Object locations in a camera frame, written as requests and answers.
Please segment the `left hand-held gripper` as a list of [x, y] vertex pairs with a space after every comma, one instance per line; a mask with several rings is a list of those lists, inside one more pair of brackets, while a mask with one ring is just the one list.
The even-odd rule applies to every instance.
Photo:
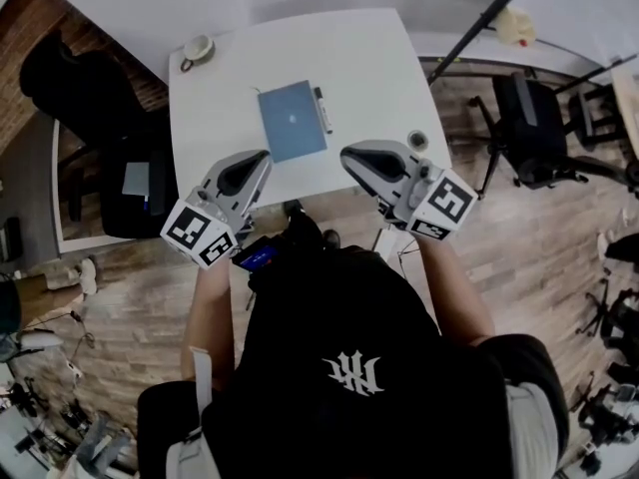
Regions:
[[267, 150], [239, 152], [215, 162], [202, 188], [177, 200], [160, 237], [201, 269], [211, 268], [238, 245], [249, 209], [271, 170]]

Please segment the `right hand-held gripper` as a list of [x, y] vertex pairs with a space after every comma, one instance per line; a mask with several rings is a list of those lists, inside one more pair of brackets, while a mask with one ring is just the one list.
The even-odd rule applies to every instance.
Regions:
[[477, 201], [456, 172], [427, 159], [417, 162], [404, 143], [366, 140], [339, 156], [346, 172], [385, 206], [384, 218], [415, 237], [449, 239]]

